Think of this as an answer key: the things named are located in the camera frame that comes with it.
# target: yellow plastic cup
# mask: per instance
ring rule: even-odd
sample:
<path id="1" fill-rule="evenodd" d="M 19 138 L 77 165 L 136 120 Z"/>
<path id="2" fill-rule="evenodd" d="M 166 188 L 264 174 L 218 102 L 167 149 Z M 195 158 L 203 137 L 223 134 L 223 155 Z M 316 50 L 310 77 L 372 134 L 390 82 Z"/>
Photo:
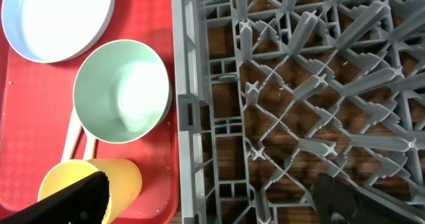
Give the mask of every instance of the yellow plastic cup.
<path id="1" fill-rule="evenodd" d="M 71 117 L 68 135 L 70 130 L 75 130 L 75 126 L 72 127 L 74 117 L 73 115 Z M 96 139 L 88 132 L 86 135 L 88 142 L 84 157 L 92 158 Z M 64 158 L 69 154 L 72 155 L 72 150 L 73 148 L 69 152 L 69 146 L 65 145 L 62 162 L 55 165 L 44 177 L 39 189 L 38 200 L 43 200 L 96 171 L 102 171 L 109 179 L 110 191 L 108 207 L 102 224 L 111 223 L 139 195 L 142 185 L 139 168 L 132 161 L 125 159 L 70 160 L 70 156 L 68 159 Z"/>

